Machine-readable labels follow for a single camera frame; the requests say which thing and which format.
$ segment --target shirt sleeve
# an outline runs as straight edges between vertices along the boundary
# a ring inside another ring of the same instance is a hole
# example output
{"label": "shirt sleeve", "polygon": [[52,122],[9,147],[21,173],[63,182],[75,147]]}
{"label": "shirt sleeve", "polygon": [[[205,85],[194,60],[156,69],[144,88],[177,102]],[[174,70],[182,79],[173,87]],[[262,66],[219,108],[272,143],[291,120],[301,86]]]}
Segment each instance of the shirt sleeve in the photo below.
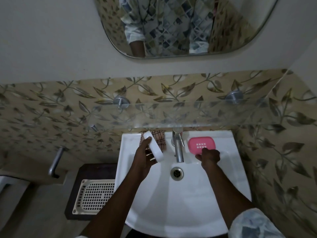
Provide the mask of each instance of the shirt sleeve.
{"label": "shirt sleeve", "polygon": [[215,0],[196,0],[193,17],[191,19],[191,32],[189,36],[189,53],[208,52],[208,39],[211,35]]}
{"label": "shirt sleeve", "polygon": [[228,232],[228,238],[285,238],[275,225],[257,208],[238,215]]}
{"label": "shirt sleeve", "polygon": [[128,44],[133,41],[145,41],[138,0],[119,0],[119,5]]}

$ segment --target white ceramic sink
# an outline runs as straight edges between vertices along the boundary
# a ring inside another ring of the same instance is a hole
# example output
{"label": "white ceramic sink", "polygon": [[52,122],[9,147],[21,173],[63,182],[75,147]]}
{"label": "white ceramic sink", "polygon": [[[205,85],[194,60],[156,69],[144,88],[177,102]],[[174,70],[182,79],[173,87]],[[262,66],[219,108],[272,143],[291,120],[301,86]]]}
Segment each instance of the white ceramic sink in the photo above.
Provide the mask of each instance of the white ceramic sink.
{"label": "white ceramic sink", "polygon": [[[164,161],[152,166],[141,183],[125,223],[131,228],[158,237],[213,237],[228,232],[216,197],[200,161],[188,150],[192,137],[210,136],[220,151],[219,166],[235,187],[251,200],[247,177],[231,131],[183,132],[184,163],[177,163],[171,145],[172,132],[165,133]],[[115,189],[131,167],[141,134],[123,134],[115,180]],[[171,169],[180,167],[182,180],[171,177]]]}

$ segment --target mirror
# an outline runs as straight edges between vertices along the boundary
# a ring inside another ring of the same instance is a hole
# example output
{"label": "mirror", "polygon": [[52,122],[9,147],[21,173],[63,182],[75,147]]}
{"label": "mirror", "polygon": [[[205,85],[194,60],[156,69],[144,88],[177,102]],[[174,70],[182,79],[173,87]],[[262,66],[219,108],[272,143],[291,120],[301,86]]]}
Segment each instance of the mirror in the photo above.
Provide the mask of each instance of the mirror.
{"label": "mirror", "polygon": [[95,0],[114,47],[135,58],[231,52],[261,30],[277,0]]}

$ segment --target cloth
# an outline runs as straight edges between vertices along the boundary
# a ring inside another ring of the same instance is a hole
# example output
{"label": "cloth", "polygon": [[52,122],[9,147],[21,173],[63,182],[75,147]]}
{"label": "cloth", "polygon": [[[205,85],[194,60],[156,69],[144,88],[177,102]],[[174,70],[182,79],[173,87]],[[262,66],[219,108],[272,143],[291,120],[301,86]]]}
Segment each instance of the cloth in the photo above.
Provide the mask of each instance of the cloth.
{"label": "cloth", "polygon": [[254,208],[242,212],[234,219],[228,238],[285,238],[285,236],[262,211]]}
{"label": "cloth", "polygon": [[125,36],[147,56],[206,53],[215,0],[119,0]]}
{"label": "cloth", "polygon": [[[140,139],[140,145],[144,140],[144,133],[141,133],[141,139]],[[165,133],[163,131],[151,131],[151,134],[153,135],[153,138],[155,139],[155,141],[157,142],[159,148],[161,149],[161,151],[166,149],[166,142],[165,142]]]}

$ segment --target pink soap dish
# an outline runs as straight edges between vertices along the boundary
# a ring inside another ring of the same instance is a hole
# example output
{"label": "pink soap dish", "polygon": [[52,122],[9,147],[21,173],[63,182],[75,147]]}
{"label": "pink soap dish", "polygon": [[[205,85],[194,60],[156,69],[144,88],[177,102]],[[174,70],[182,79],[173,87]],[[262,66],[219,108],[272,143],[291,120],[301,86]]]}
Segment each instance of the pink soap dish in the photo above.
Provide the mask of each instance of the pink soap dish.
{"label": "pink soap dish", "polygon": [[203,148],[216,149],[212,137],[194,137],[188,140],[188,149],[193,155],[201,155]]}

